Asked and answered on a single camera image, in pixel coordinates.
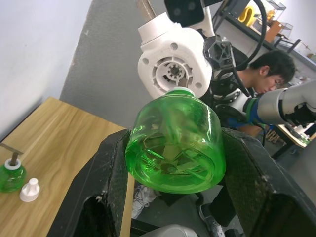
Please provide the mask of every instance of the man's black hair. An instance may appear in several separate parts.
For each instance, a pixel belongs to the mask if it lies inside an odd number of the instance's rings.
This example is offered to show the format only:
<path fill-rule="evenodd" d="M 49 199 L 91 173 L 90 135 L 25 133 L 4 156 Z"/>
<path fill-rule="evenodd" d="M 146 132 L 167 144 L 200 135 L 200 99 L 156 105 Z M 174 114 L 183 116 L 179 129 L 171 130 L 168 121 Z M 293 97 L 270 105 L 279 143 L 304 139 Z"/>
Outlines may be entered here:
<path fill-rule="evenodd" d="M 249 65 L 252 69 L 258 69 L 263 66 L 269 66 L 270 68 L 267 76 L 280 75 L 284 83 L 292 80 L 295 73 L 293 59 L 286 52 L 280 50 L 265 53 Z"/>

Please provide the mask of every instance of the wooden tabletop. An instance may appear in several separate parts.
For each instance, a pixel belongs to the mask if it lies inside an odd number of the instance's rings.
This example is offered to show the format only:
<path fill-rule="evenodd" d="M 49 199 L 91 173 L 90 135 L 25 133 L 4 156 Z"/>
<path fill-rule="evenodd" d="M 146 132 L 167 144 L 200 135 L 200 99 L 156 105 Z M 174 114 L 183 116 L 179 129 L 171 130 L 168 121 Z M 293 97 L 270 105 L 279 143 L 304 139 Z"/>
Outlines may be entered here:
<path fill-rule="evenodd" d="M 284 125 L 276 125 L 289 139 L 292 140 L 292 142 L 294 142 L 295 145 L 300 146 L 302 148 L 306 147 L 306 144 L 304 142 L 302 142 L 301 140 L 297 139 L 296 137 L 294 137 L 289 130 L 287 130 L 287 128 Z"/>
<path fill-rule="evenodd" d="M 22 202 L 19 192 L 0 193 L 1 237 L 47 235 L 68 188 L 110 134 L 124 129 L 54 98 L 48 98 L 6 139 L 19 157 L 28 182 L 37 178 L 39 197 Z M 0 147 L 0 163 L 12 152 Z M 134 179 L 129 175 L 121 237 L 129 236 Z"/>

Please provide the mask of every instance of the green plastic bottle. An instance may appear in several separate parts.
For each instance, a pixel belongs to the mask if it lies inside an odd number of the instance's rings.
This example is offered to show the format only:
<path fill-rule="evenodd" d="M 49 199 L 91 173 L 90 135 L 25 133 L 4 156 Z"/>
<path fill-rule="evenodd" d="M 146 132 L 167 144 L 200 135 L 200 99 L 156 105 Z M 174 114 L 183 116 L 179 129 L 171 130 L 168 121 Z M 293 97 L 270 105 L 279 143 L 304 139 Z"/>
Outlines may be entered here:
<path fill-rule="evenodd" d="M 125 156 L 137 181 L 173 194 L 209 189 L 226 170 L 217 115 L 184 87 L 143 107 Z"/>
<path fill-rule="evenodd" d="M 0 192 L 9 193 L 16 191 L 25 183 L 26 170 L 18 159 L 15 166 L 10 165 L 11 159 L 8 159 L 0 167 Z"/>

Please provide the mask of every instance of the shoe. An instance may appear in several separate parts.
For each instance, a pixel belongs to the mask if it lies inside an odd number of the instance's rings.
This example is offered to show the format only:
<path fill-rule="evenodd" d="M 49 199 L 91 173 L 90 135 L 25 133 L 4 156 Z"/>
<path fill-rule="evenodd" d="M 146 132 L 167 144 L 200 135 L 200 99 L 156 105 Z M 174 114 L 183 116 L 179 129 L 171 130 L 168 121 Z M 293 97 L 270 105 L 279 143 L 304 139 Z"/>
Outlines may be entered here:
<path fill-rule="evenodd" d="M 202 221 L 205 223 L 207 230 L 210 232 L 210 234 L 213 237 L 225 237 L 223 227 L 218 224 L 218 222 L 215 220 L 215 218 L 212 216 L 210 210 L 209 210 L 209 203 L 204 204 L 201 206 L 198 206 L 198 215 L 202 219 Z"/>
<path fill-rule="evenodd" d="M 133 200 L 132 218 L 136 219 L 144 207 L 148 207 L 149 203 L 153 202 L 157 196 L 158 192 L 155 192 L 145 185 L 138 186 Z"/>

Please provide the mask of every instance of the white bottle cap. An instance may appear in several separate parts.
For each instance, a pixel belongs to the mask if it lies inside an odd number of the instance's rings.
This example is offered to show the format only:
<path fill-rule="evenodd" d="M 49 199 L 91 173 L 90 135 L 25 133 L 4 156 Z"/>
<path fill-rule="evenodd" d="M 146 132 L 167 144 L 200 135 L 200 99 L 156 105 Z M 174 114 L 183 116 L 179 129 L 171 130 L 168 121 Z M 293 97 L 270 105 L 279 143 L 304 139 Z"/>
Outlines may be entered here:
<path fill-rule="evenodd" d="M 22 190 L 20 192 L 20 199 L 26 202 L 34 201 L 38 198 L 39 192 L 39 181 L 36 178 L 32 178 L 27 184 L 22 187 Z"/>

